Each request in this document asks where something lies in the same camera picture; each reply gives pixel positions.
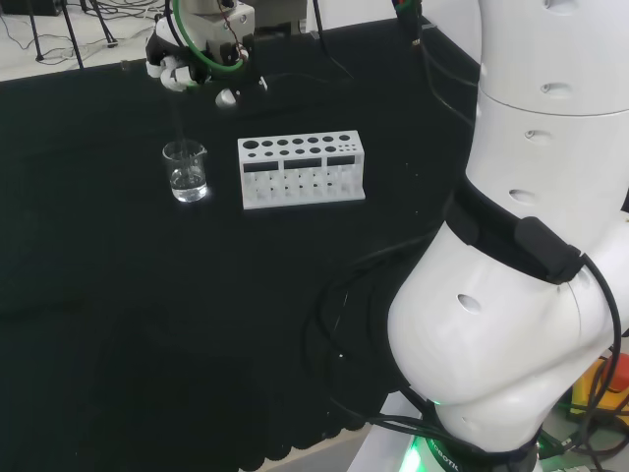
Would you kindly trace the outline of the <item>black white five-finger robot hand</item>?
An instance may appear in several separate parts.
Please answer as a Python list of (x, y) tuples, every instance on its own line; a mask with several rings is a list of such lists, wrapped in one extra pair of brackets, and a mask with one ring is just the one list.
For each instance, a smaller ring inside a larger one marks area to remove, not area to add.
[(266, 92), (255, 54), (256, 11), (242, 1), (167, 1), (146, 47), (147, 74), (176, 92), (216, 86), (220, 108)]

